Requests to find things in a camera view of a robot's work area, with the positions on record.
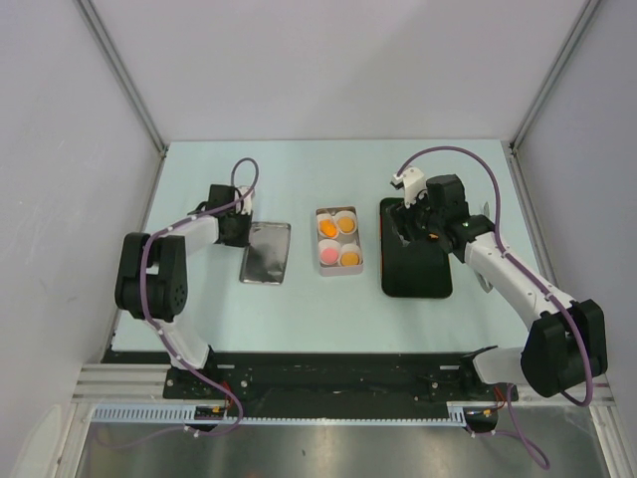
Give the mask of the silver tin lid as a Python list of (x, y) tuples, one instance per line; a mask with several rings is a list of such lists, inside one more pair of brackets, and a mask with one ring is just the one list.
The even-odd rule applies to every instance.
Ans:
[(239, 279), (246, 284), (281, 285), (288, 265), (292, 227), (257, 221), (251, 226)]

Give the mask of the round orange cookie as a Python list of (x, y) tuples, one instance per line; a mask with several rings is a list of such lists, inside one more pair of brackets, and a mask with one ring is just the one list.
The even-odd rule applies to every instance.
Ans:
[(336, 219), (336, 225), (341, 234), (349, 235), (356, 231), (356, 220), (350, 216), (340, 216)]
[(356, 252), (344, 252), (340, 257), (340, 264), (343, 267), (353, 267), (360, 264), (360, 257)]

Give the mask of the orange pineapple cookie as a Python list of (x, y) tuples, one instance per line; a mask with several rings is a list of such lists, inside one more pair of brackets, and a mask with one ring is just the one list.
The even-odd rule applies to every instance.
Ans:
[(319, 223), (319, 231), (323, 236), (327, 238), (334, 238), (338, 235), (338, 228), (330, 219), (322, 220)]

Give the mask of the pink round cookie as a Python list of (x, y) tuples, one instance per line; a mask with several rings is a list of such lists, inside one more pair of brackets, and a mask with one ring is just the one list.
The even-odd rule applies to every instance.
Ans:
[(338, 261), (339, 251), (333, 247), (327, 247), (320, 252), (320, 261), (325, 265), (333, 265)]

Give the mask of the metal tongs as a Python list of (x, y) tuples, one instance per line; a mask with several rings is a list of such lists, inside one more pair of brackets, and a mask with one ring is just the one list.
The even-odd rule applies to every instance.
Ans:
[[(481, 206), (481, 213), (486, 216), (487, 218), (491, 218), (491, 212), (490, 212), (490, 204), (488, 201), (486, 201), (482, 206)], [(474, 272), (481, 288), (484, 290), (485, 293), (489, 294), (492, 290), (493, 290), (493, 285), (478, 271)]]

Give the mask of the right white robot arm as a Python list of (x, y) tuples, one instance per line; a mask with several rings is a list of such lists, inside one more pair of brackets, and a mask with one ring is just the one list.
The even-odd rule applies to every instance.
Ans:
[(472, 269), (482, 288), (497, 291), (525, 324), (521, 348), (487, 347), (465, 357), (461, 391), (482, 399), (496, 383), (527, 384), (553, 397), (606, 373), (604, 315), (592, 300), (578, 302), (529, 268), (497, 235), (496, 224), (473, 214), (455, 174), (425, 177), (409, 168), (391, 179), (403, 197), (390, 210), (405, 243), (425, 241)]

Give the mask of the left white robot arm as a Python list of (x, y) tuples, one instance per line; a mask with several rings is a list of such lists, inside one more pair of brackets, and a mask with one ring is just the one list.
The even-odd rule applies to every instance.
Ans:
[(114, 286), (117, 307), (144, 321), (159, 337), (171, 364), (188, 369), (185, 385), (196, 396), (213, 395), (220, 374), (208, 366), (211, 347), (186, 314), (188, 258), (212, 245), (248, 245), (254, 188), (213, 184), (208, 199), (186, 218), (155, 234), (124, 236)]

